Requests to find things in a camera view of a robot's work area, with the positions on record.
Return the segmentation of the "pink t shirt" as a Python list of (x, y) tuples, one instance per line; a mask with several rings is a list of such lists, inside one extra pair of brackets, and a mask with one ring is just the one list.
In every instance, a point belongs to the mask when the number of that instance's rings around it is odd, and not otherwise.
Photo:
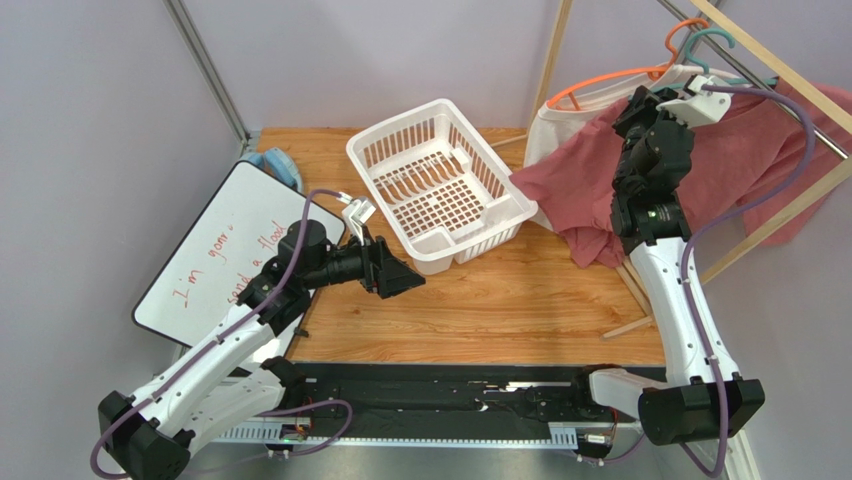
[(840, 160), (819, 147), (804, 162), (801, 124), (772, 100), (749, 90), (731, 100), (720, 121), (695, 129), (659, 112), (627, 118), (620, 100), (512, 183), (538, 204), (581, 267), (622, 263), (612, 211), (625, 199), (678, 201), (694, 231), (741, 208), (753, 233)]

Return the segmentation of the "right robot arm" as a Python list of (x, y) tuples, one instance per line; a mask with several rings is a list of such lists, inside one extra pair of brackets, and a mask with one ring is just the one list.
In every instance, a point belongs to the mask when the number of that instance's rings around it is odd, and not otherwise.
[(765, 402), (730, 357), (688, 250), (692, 231), (677, 188), (692, 167), (694, 133), (665, 110), (677, 93), (640, 86), (613, 123), (622, 139), (611, 221), (639, 274), (662, 336), (663, 382), (620, 367), (594, 367), (588, 397), (640, 421), (655, 445), (728, 440)]

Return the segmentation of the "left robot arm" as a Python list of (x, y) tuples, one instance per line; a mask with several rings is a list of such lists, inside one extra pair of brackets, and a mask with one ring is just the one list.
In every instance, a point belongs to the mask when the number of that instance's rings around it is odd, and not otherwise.
[(276, 255), (201, 341), (131, 394), (113, 391), (99, 403), (101, 437), (91, 454), (92, 470), (109, 478), (98, 465), (100, 452), (106, 452), (120, 466), (120, 479), (176, 479), (214, 438), (289, 404), (305, 378), (283, 356), (262, 361), (236, 385), (221, 383), (299, 320), (312, 305), (313, 291), (347, 282), (386, 299), (426, 280), (396, 258), (383, 237), (363, 234), (337, 246), (322, 223), (293, 223)]

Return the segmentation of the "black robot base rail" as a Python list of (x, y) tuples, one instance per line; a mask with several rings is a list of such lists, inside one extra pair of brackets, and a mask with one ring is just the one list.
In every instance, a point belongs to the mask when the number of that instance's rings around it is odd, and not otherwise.
[(658, 388), (642, 378), (625, 406), (594, 398), (605, 365), (581, 369), (425, 365), (295, 365), (263, 362), (238, 383), (215, 389), (191, 408), (175, 433), (165, 418), (134, 414), (107, 443), (135, 479), (174, 479), (217, 439), (292, 451), (334, 443), (501, 445), (566, 449), (613, 463), (619, 427), (640, 423), (658, 446), (726, 439), (763, 404), (761, 387), (739, 376), (722, 385), (690, 381)]

